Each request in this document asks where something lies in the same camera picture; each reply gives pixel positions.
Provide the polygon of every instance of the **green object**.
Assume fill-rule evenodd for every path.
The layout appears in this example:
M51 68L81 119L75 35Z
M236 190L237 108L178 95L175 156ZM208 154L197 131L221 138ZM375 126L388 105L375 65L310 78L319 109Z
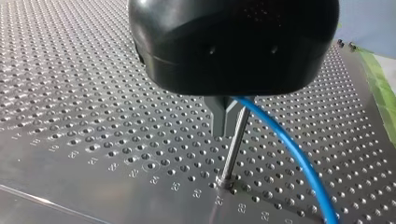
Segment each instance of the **green object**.
M384 76L381 65L368 50L361 49L364 71L390 141L396 147L396 96Z

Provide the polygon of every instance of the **metal pin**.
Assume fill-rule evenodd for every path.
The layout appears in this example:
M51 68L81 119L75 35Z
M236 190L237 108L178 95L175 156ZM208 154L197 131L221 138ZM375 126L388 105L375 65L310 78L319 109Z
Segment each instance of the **metal pin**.
M242 137L244 136L245 128L248 123L249 110L245 107L239 112L238 121L236 122L235 135L230 145L230 151L228 152L227 161L223 169L221 176L217 177L218 185L222 188L230 188L234 182L233 166L235 165L236 157L238 156L239 147L242 143Z

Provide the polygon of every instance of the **black robot housing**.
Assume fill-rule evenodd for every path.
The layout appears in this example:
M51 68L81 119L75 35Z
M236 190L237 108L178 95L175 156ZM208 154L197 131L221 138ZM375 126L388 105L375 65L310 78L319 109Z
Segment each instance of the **black robot housing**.
M338 0L129 0L139 58L160 87L191 95L297 91L331 44Z

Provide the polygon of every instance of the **metal surface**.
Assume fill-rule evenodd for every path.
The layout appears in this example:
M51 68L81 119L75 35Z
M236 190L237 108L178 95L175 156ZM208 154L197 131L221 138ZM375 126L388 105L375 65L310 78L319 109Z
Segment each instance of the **metal surface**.
M239 148L242 144L242 137L244 136L245 129L247 127L248 114L249 110L246 107L243 107L239 112L238 121L236 122L235 135L231 140L227 160L225 161L221 178L218 181L219 185L223 188L231 187L233 184L233 182L231 182L233 167L235 166L236 158L239 154Z
M0 5L0 185L91 223L320 223L300 168L253 115L240 179L216 187L230 139L211 136L203 99L146 77L125 5ZM353 54L331 47L311 85L256 103L302 146L345 223L395 222L396 150Z

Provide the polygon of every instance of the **perforated metal plate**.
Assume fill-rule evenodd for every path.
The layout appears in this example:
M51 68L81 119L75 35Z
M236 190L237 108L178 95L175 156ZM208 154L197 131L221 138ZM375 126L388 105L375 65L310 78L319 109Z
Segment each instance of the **perforated metal plate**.
M201 98L147 78L125 6L0 5L0 190L91 223L322 222L300 167L254 116L239 180L216 186L230 139L210 135ZM395 223L395 149L354 60L331 47L311 85L256 103L301 145L345 223Z

